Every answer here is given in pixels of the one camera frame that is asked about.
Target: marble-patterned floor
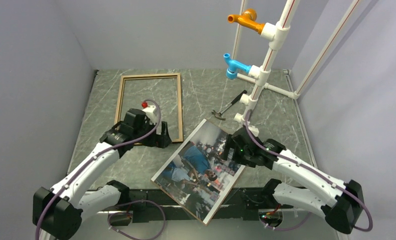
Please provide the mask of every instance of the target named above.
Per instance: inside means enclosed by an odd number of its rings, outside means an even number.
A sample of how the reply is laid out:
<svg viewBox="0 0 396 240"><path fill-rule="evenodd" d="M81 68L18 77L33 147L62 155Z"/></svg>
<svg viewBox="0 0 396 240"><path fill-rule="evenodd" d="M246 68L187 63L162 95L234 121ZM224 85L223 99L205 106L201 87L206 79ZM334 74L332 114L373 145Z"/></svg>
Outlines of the marble-patterned floor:
<svg viewBox="0 0 396 240"><path fill-rule="evenodd" d="M101 135L115 121L118 91L121 76L138 74L180 73L183 110L184 139L203 118L234 133L240 126L233 120L236 113L243 113L245 106L237 103L225 114L226 121L212 116L212 110L220 110L243 90L252 92L253 85L240 79L229 80L226 69L127 69L100 70L96 76L84 120L68 172L73 170L91 152ZM127 81L122 113L128 108L141 108L146 98L156 100L162 109L163 120L170 126L171 138L178 135L176 84L172 80L160 79ZM273 70L268 82L289 90L282 70ZM251 123L260 130L260 138L273 138L291 149L304 161L311 163L305 138L292 99L264 90L252 115ZM110 166L93 184L91 189L103 186L110 180L118 180L133 189L156 189L150 178L178 148L134 147L120 160ZM263 187L270 178L280 179L293 186L298 183L264 167L247 167L235 187Z"/></svg>

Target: hammer head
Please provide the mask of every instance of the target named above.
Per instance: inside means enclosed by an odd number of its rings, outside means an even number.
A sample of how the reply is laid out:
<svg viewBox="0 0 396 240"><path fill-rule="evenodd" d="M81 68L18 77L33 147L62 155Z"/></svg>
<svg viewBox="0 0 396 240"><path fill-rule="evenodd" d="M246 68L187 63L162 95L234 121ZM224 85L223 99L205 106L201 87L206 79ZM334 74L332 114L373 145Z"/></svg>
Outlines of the hammer head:
<svg viewBox="0 0 396 240"><path fill-rule="evenodd" d="M215 118L217 118L219 120L222 120L222 121L226 120L225 118L221 117L221 113L216 112L215 110L213 110L211 113L214 115Z"/></svg>

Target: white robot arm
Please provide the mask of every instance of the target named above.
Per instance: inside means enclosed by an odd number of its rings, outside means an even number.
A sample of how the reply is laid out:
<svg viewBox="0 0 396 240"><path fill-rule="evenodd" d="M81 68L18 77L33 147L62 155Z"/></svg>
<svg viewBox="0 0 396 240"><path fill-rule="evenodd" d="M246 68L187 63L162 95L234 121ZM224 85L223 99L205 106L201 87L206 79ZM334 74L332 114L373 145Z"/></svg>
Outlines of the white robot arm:
<svg viewBox="0 0 396 240"><path fill-rule="evenodd" d="M138 139L148 147L165 148L171 144L166 122L161 122L161 134L155 132L160 120L159 108L144 107L130 109L124 120L105 132L84 161L59 183L36 191L33 223L44 230L42 236L51 234L60 240L69 239L83 221L98 211L130 202L129 188L114 180L92 194L85 193L104 170L133 148L133 140Z"/></svg>
<svg viewBox="0 0 396 240"><path fill-rule="evenodd" d="M314 168L293 154L281 143L267 139L262 142L245 126L227 137L223 159L233 151L232 160L238 164L265 166L291 177L304 188L296 188L277 179L270 179L261 196L272 206L282 204L312 212L326 220L335 230L350 234L362 210L368 213L363 200L361 185L353 180L348 183ZM369 231L372 228L369 216Z"/></svg>

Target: pipe elbow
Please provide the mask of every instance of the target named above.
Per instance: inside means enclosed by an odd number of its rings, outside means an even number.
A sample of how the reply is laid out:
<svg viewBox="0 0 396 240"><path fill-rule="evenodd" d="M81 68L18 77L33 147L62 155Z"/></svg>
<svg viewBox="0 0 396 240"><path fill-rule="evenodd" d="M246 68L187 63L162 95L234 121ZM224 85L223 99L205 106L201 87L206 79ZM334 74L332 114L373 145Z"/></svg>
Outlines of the pipe elbow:
<svg viewBox="0 0 396 240"><path fill-rule="evenodd" d="M264 28L265 23L257 23L255 20L257 19L257 12L254 9L247 9L242 13L242 15L230 14L227 17L227 21L229 23L238 23L241 26L252 29L258 34L261 34Z"/></svg>
<svg viewBox="0 0 396 240"><path fill-rule="evenodd" d="M235 79L237 78L238 74L238 69L246 72L247 74L251 70L251 66L245 65L239 61L233 60L230 58L230 54L226 53L224 54L224 61L227 63L227 71L226 71L226 76L229 79Z"/></svg>

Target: white wall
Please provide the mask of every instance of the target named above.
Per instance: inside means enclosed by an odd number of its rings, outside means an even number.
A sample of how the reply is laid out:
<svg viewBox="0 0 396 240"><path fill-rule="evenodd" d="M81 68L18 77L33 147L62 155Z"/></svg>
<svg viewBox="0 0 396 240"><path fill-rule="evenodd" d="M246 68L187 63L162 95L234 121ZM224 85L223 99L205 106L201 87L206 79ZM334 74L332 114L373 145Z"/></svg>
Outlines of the white wall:
<svg viewBox="0 0 396 240"><path fill-rule="evenodd" d="M231 53L241 0L57 0L96 69L221 68ZM250 0L258 21L275 24L286 0ZM274 68L290 69L325 1L300 3ZM261 65L268 42L245 29L238 59Z"/></svg>
<svg viewBox="0 0 396 240"><path fill-rule="evenodd" d="M66 173L92 82L53 0L0 0L0 239L33 239L33 194Z"/></svg>
<svg viewBox="0 0 396 240"><path fill-rule="evenodd" d="M396 240L396 1L365 3L299 105L319 167L363 186L374 229L350 238ZM365 214L357 224L367 226Z"/></svg>
<svg viewBox="0 0 396 240"><path fill-rule="evenodd" d="M298 55L295 64L293 65L291 71L291 82L294 90L299 87L301 81L304 79L308 70L311 68L312 64L318 57L329 37L332 35L332 32L335 30L336 26L340 22L348 7L351 5L352 1L353 0L326 1L327 4L324 7L319 20L315 24L311 35L308 37L304 47ZM332 43L330 50L326 53L326 56L329 56L333 52L335 46L339 44L340 40L344 37L345 33L348 32L350 26L355 22L356 18L360 16L362 9L365 7L366 4L360 3L357 9L353 11L350 19L347 20L347 24L335 38L335 41ZM321 69L323 63L324 61L321 61L319 67L316 70Z"/></svg>

